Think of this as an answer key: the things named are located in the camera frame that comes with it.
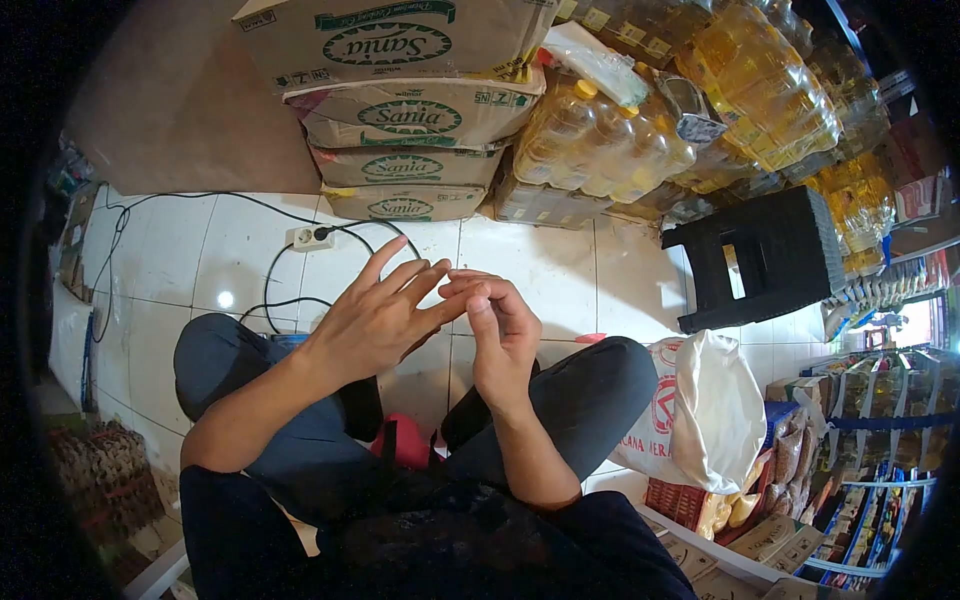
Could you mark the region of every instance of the white tile floor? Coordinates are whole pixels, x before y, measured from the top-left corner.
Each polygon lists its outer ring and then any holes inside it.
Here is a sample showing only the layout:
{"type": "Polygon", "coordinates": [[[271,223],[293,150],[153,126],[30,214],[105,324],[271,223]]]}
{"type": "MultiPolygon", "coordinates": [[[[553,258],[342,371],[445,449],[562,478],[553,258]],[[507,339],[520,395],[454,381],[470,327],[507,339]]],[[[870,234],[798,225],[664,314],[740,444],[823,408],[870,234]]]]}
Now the white tile floor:
{"type": "MultiPolygon", "coordinates": [[[[252,194],[261,202],[304,218],[343,223],[319,196],[252,194]]],[[[84,282],[93,286],[113,240],[124,198],[103,187],[84,242],[84,282]]],[[[168,514],[180,520],[177,474],[180,443],[190,428],[174,397],[173,350],[183,326],[220,311],[237,318],[261,302],[266,272],[289,241],[294,219],[228,195],[189,200],[160,197],[135,206],[113,255],[113,304],[103,341],[93,350],[101,410],[145,438],[168,514]]],[[[474,215],[462,222],[400,224],[425,258],[450,258],[460,268],[510,278],[543,321],[541,362],[550,365],[581,348],[586,333],[630,336],[650,344],[675,335],[677,317],[692,305],[693,284],[680,249],[663,252],[632,224],[602,217],[581,231],[500,224],[474,215]]],[[[375,248],[393,237],[386,228],[355,229],[375,248]]],[[[314,296],[329,301],[353,280],[367,251],[337,234],[333,251],[286,252],[273,272],[270,301],[314,296]]],[[[403,251],[388,271],[413,255],[403,251]]],[[[103,326],[110,271],[96,285],[94,303],[103,326]]],[[[436,294],[423,305],[439,300],[436,294]]],[[[309,332],[323,316],[316,302],[273,309],[284,332],[309,332]]],[[[266,331],[262,311],[245,323],[266,331]]],[[[762,324],[730,327],[762,389],[796,374],[831,348],[817,342],[819,313],[810,306],[762,324]]],[[[439,427],[449,407],[471,385],[473,342],[458,320],[380,378],[384,410],[414,418],[423,433],[439,427]]],[[[619,489],[634,501],[642,481],[605,463],[585,489],[619,489]]]]}

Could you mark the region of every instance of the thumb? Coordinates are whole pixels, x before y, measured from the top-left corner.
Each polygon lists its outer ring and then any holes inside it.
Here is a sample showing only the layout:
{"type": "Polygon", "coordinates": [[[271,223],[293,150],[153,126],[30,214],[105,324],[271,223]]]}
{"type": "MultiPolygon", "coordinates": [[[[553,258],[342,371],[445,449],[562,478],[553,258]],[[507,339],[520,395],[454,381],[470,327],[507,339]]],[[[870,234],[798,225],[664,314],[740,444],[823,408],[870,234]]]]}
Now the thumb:
{"type": "Polygon", "coordinates": [[[477,351],[500,348],[500,326],[493,314],[489,298],[474,296],[467,300],[467,318],[470,328],[473,329],[477,351]]]}

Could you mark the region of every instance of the power strip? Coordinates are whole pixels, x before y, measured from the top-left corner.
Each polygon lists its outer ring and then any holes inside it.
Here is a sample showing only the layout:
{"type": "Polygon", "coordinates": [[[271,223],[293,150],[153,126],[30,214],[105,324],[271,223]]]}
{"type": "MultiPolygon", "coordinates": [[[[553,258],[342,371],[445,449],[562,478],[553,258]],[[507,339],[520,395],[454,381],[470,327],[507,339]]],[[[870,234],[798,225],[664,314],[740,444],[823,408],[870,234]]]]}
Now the power strip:
{"type": "Polygon", "coordinates": [[[328,225],[311,225],[293,229],[294,247],[291,250],[296,252],[332,250],[333,233],[334,230],[328,225]]]}

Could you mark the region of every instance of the fingernail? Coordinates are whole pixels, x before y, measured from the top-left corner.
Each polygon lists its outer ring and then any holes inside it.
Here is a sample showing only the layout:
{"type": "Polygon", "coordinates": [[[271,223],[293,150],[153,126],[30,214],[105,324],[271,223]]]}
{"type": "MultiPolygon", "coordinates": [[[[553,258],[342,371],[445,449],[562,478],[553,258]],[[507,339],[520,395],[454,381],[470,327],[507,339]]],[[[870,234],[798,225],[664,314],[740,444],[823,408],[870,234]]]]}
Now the fingernail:
{"type": "Polygon", "coordinates": [[[467,300],[467,311],[480,313],[490,308],[490,301],[482,296],[474,296],[467,300]]]}

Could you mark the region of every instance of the black cable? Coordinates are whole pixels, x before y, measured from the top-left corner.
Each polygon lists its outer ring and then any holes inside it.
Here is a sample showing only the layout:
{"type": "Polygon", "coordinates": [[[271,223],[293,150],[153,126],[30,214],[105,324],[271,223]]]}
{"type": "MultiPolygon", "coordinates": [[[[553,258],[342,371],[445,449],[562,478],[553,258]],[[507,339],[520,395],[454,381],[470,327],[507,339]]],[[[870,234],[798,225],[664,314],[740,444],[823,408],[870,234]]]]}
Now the black cable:
{"type": "MultiPolygon", "coordinates": [[[[96,343],[96,344],[100,344],[100,343],[103,341],[104,336],[107,335],[107,327],[109,326],[110,316],[112,315],[112,312],[113,312],[113,253],[116,251],[117,247],[120,245],[120,237],[123,235],[124,229],[126,229],[126,228],[127,228],[127,225],[130,223],[131,209],[134,208],[134,207],[136,207],[136,206],[139,206],[139,205],[141,205],[141,204],[143,204],[143,203],[145,203],[145,202],[147,202],[148,200],[152,200],[153,198],[158,198],[158,197],[160,197],[160,196],[173,196],[173,197],[176,197],[176,198],[206,198],[206,197],[209,197],[209,196],[236,196],[237,198],[243,198],[244,200],[250,201],[250,202],[252,202],[252,203],[254,203],[254,204],[259,204],[260,206],[263,206],[264,208],[269,208],[269,209],[272,210],[273,212],[277,212],[277,213],[279,213],[279,214],[281,214],[281,215],[283,215],[283,216],[285,216],[285,217],[290,217],[291,219],[295,219],[295,220],[297,220],[297,221],[302,221],[302,222],[308,223],[308,224],[310,224],[310,225],[323,225],[324,228],[328,228],[328,229],[330,229],[331,231],[332,231],[332,230],[340,230],[340,231],[343,231],[344,233],[347,233],[347,234],[349,234],[350,236],[352,236],[352,237],[356,238],[357,240],[359,240],[360,243],[362,243],[362,244],[364,245],[364,247],[367,249],[367,251],[368,251],[370,254],[373,254],[373,248],[371,247],[371,245],[370,245],[369,243],[367,243],[367,240],[365,240],[363,237],[361,237],[361,236],[358,235],[357,233],[355,233],[355,232],[353,232],[353,231],[350,231],[349,228],[353,228],[353,227],[356,227],[356,226],[358,226],[358,225],[365,225],[366,223],[374,223],[374,224],[379,224],[379,225],[381,225],[381,226],[383,226],[383,227],[392,229],[397,235],[403,235],[403,231],[401,231],[401,230],[400,230],[397,226],[395,226],[393,223],[389,223],[389,222],[387,222],[387,221],[381,221],[381,220],[379,220],[379,219],[365,219],[365,220],[361,220],[361,221],[354,221],[354,222],[352,222],[352,223],[344,223],[343,225],[335,225],[335,226],[334,226],[334,225],[325,225],[325,224],[323,224],[323,223],[320,223],[319,221],[314,221],[313,219],[307,219],[307,218],[305,218],[305,217],[301,217],[301,216],[298,216],[298,215],[295,215],[295,214],[291,214],[291,213],[289,213],[289,212],[287,212],[287,211],[285,211],[285,210],[281,210],[281,209],[277,208],[276,206],[272,206],[272,205],[267,204],[267,203],[265,203],[265,202],[259,201],[259,200],[256,199],[256,198],[253,198],[253,197],[251,197],[251,196],[247,196],[246,194],[240,194],[240,193],[237,193],[237,192],[205,192],[205,193],[203,193],[203,194],[179,194],[179,193],[171,192],[171,193],[166,193],[166,194],[151,194],[151,195],[149,195],[149,196],[145,196],[145,197],[141,198],[140,200],[138,200],[138,201],[136,201],[136,202],[134,202],[134,203],[132,203],[132,204],[128,204],[128,205],[126,205],[126,206],[121,206],[121,205],[119,205],[119,204],[114,204],[114,205],[106,204],[106,209],[113,210],[113,209],[115,209],[115,208],[122,208],[122,210],[120,211],[120,215],[117,217],[116,223],[115,223],[114,226],[113,226],[113,239],[112,239],[111,242],[110,242],[110,251],[109,251],[108,254],[107,254],[107,259],[104,260],[104,265],[100,268],[100,272],[97,274],[96,278],[93,280],[93,286],[92,286],[92,287],[93,287],[94,290],[96,290],[96,288],[97,288],[97,283],[100,282],[100,277],[103,276],[104,271],[109,267],[110,286],[109,286],[109,293],[108,293],[107,315],[106,315],[106,317],[104,318],[104,328],[100,331],[100,336],[98,337],[96,334],[94,334],[94,335],[92,336],[92,340],[93,340],[93,342],[96,343]]],[[[411,242],[409,238],[407,239],[407,246],[410,248],[411,251],[413,251],[414,256],[416,256],[417,259],[420,259],[420,252],[417,250],[417,247],[414,246],[413,242],[411,242]]],[[[262,304],[262,305],[257,305],[257,306],[255,306],[254,308],[252,308],[251,310],[249,310],[249,311],[247,311],[246,313],[244,313],[244,315],[241,317],[241,319],[247,317],[251,312],[253,312],[253,310],[256,310],[257,308],[263,308],[263,309],[264,309],[264,310],[263,310],[264,314],[267,315],[267,322],[270,323],[270,327],[271,327],[274,331],[276,331],[276,327],[274,327],[274,324],[273,324],[273,323],[271,322],[271,320],[270,320],[270,311],[268,310],[268,308],[270,308],[270,307],[272,307],[272,306],[284,306],[284,305],[286,305],[286,304],[292,304],[292,303],[294,303],[294,302],[299,302],[299,301],[302,301],[302,300],[317,301],[317,302],[321,302],[321,303],[323,303],[323,304],[326,304],[327,306],[330,306],[330,305],[331,305],[331,304],[330,304],[329,302],[327,302],[326,300],[321,300],[321,299],[319,299],[319,298],[311,298],[311,297],[294,298],[294,299],[288,300],[288,301],[286,301],[286,302],[275,303],[275,304],[269,304],[268,302],[266,302],[266,300],[267,300],[267,287],[268,287],[268,285],[270,284],[271,272],[273,271],[273,268],[274,268],[276,262],[279,260],[280,255],[283,254],[284,251],[286,251],[288,248],[290,248],[290,247],[288,246],[288,247],[284,248],[283,250],[281,250],[281,251],[276,255],[276,257],[274,258],[273,264],[271,264],[270,271],[267,272],[267,281],[266,281],[266,283],[264,284],[264,287],[263,287],[263,295],[264,295],[264,298],[263,298],[263,299],[264,299],[264,302],[263,302],[263,304],[262,304]]]]}

